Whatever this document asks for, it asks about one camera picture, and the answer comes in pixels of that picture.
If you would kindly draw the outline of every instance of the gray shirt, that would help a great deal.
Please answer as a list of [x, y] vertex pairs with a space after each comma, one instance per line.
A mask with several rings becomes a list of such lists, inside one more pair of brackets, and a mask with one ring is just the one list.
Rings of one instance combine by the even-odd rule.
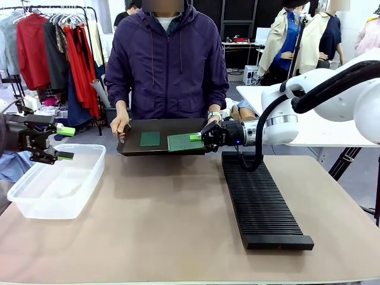
[[13, 11], [9, 16], [0, 19], [0, 69], [8, 70], [12, 75], [20, 74], [16, 41], [18, 22], [13, 22], [21, 17], [22, 13]]

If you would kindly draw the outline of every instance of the jacket zipper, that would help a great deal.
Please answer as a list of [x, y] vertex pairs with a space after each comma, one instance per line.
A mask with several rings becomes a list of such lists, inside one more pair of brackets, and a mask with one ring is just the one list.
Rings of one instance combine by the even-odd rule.
[[170, 37], [167, 35], [166, 41], [166, 87], [165, 87], [165, 115], [167, 115], [167, 89], [169, 87], [169, 42]]

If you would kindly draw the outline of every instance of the purple jacket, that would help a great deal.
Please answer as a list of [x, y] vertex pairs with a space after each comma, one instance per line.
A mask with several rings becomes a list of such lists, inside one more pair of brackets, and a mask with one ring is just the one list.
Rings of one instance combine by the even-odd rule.
[[111, 104], [128, 104], [132, 89], [133, 119], [205, 118], [212, 104], [226, 108], [229, 83], [217, 27], [194, 7], [185, 9], [170, 34], [142, 11], [116, 30], [105, 83]]

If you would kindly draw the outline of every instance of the man's left hand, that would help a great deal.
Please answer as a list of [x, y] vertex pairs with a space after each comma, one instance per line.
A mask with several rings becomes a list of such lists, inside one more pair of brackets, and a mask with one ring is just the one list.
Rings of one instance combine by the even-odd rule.
[[218, 124], [220, 123], [220, 117], [219, 116], [212, 116], [208, 122], [207, 125], [211, 124], [212, 122], [216, 121]]

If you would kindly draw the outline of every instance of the wristwatch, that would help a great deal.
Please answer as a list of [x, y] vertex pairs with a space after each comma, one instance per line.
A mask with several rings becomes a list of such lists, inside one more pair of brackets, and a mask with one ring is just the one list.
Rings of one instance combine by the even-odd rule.
[[211, 117], [213, 117], [213, 116], [218, 116], [219, 117], [219, 122], [221, 121], [221, 113], [219, 113], [219, 112], [210, 112], [210, 113], [208, 113], [208, 120], [210, 120], [211, 119]]

